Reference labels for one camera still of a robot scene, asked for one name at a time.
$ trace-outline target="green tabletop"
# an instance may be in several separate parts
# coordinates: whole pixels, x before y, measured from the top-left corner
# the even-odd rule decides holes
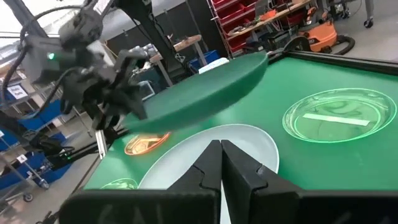
[[[366,88],[398,102],[397,81],[390,75],[284,58],[269,66],[258,86],[241,101],[210,119],[174,131],[163,145],[148,154],[127,156],[124,147],[131,136],[118,139],[85,189],[99,189],[123,178],[139,184],[151,165],[185,138],[221,124],[243,123],[257,126],[273,137],[280,155],[279,175],[304,189],[397,190],[397,119],[368,137],[331,144],[293,138],[282,126],[282,117],[290,106],[321,91]]]

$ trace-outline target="wire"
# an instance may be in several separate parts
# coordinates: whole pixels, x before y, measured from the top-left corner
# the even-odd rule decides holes
[[[78,70],[80,67],[72,67],[69,68],[68,70],[64,71],[61,76],[58,78],[54,89],[51,91],[51,93],[49,94],[49,96],[47,97],[47,99],[45,99],[44,104],[33,114],[30,115],[25,115],[22,117],[18,117],[17,119],[31,119],[36,117],[37,115],[39,115],[39,113],[43,112],[43,110],[47,107],[47,105],[50,103],[51,99],[54,97],[55,93],[57,92],[58,88],[61,85],[61,82],[63,80],[63,78],[65,78],[70,72]]]
[[[51,13],[51,12],[55,12],[55,11],[59,11],[59,10],[63,10],[63,9],[81,9],[81,6],[62,6],[62,7],[56,7],[54,9],[49,9],[47,11],[41,12],[39,14],[37,14],[36,16],[33,17],[33,19],[31,19],[29,22],[25,23],[25,25],[22,27],[20,35],[19,35],[19,40],[21,41],[20,44],[22,45],[22,41],[25,39],[25,33],[27,31],[27,29],[29,28],[29,26],[31,25],[31,23],[33,21],[37,21],[38,19],[40,19],[41,17]]]
[[[37,19],[40,19],[42,16],[47,15],[51,12],[55,12],[55,11],[59,11],[59,10],[63,10],[63,9],[81,9],[81,7],[80,6],[63,6],[63,7],[57,7],[54,9],[50,9],[50,10],[41,12],[38,15],[34,16],[29,22],[27,22],[22,27],[21,32],[19,33],[19,40],[20,40],[19,47],[20,47],[21,53],[19,54],[17,60],[11,65],[10,69],[7,71],[7,74],[4,77],[2,87],[1,87],[1,92],[0,92],[1,100],[5,106],[8,106],[8,102],[6,100],[6,91],[7,91],[8,83],[10,82],[12,75],[15,73],[15,71],[17,70],[18,66],[21,64],[21,62],[23,61],[23,59],[25,58],[26,53],[27,53],[27,48],[23,47],[23,40],[25,39],[26,30],[28,29],[28,27],[31,25],[31,23],[33,21],[36,21]]]
[[[133,19],[132,21],[136,25],[136,27],[138,27],[139,31],[149,40],[150,44],[153,43],[152,39],[141,29],[141,27],[139,27],[136,20]]]
[[[8,83],[10,82],[12,75],[17,70],[17,67],[19,66],[19,64],[21,64],[22,60],[24,59],[26,53],[27,53],[27,49],[25,47],[22,48],[22,51],[19,54],[17,60],[15,60],[15,62],[11,65],[10,69],[7,71],[6,76],[4,76],[4,80],[1,85],[1,101],[5,107],[8,106],[8,102],[6,100],[6,91],[7,91]]]

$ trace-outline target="caster wheel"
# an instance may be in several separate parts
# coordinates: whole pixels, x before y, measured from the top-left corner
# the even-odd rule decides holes
[[[31,202],[33,201],[33,195],[31,193],[26,193],[24,194],[24,201],[25,202]]]
[[[373,26],[373,19],[366,20],[363,22],[363,26],[365,26],[367,29]]]
[[[43,188],[45,190],[50,188],[49,183],[47,183],[47,181],[45,181],[44,179],[39,182],[39,185],[41,188]]]

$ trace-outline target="green led light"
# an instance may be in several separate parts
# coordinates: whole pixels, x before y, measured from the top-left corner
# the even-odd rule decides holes
[[[48,53],[47,54],[47,58],[50,60],[53,60],[55,58],[55,54],[54,53]]]

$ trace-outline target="green plate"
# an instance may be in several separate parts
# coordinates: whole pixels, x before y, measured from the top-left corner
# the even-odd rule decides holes
[[[140,133],[165,133],[203,120],[239,101],[261,80],[268,58],[249,54],[194,75],[144,103],[147,119],[133,114],[124,126]]]
[[[310,142],[332,143],[364,138],[386,127],[397,106],[387,95],[363,88],[342,88],[308,96],[291,106],[285,130]]]

